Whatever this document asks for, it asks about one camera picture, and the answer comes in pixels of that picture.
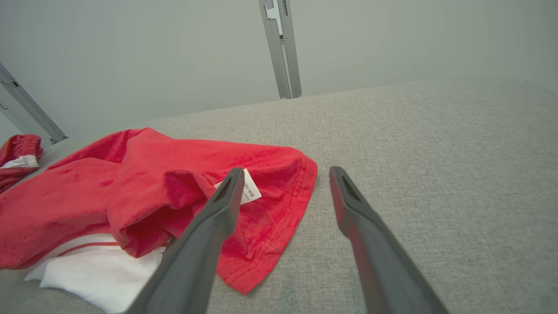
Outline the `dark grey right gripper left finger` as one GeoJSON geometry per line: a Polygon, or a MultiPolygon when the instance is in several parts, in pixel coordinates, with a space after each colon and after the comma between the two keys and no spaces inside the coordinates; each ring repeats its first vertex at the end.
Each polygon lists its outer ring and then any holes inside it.
{"type": "Polygon", "coordinates": [[[172,246],[129,314],[205,314],[223,243],[234,232],[243,189],[234,168],[172,246]]]}

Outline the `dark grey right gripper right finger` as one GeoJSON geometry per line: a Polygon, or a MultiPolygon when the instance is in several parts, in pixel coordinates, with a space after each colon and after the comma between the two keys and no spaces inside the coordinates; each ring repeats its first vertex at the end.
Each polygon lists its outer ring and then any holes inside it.
{"type": "Polygon", "coordinates": [[[348,173],[330,168],[337,226],[353,248],[369,314],[446,314],[447,308],[348,173]]]}

